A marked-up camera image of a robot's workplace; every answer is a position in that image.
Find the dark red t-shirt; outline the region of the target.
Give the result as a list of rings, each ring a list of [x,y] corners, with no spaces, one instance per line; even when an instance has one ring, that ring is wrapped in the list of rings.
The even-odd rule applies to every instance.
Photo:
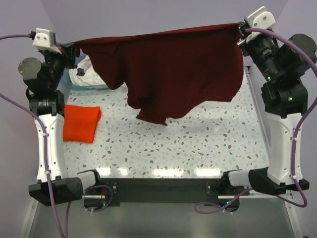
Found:
[[[237,23],[80,40],[112,90],[126,85],[138,119],[165,124],[205,101],[230,102],[243,81]]]

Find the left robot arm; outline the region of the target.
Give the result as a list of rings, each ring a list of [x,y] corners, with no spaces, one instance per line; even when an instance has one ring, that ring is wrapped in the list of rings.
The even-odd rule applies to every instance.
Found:
[[[64,95],[57,87],[67,68],[75,67],[78,49],[74,43],[39,49],[45,61],[25,58],[18,66],[27,86],[27,112],[35,118],[39,142],[39,168],[29,195],[45,206],[80,200],[85,191],[97,185],[97,170],[87,170],[69,177],[65,165],[62,132]]]

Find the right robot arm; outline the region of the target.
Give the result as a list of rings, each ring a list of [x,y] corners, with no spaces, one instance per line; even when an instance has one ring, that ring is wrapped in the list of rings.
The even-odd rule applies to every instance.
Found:
[[[218,188],[250,187],[256,192],[281,195],[310,187],[300,166],[302,123],[312,107],[302,75],[316,68],[317,45],[305,34],[284,39],[271,29],[239,25],[243,55],[250,56],[265,84],[261,88],[264,109],[270,126],[269,166],[261,169],[223,173]]]

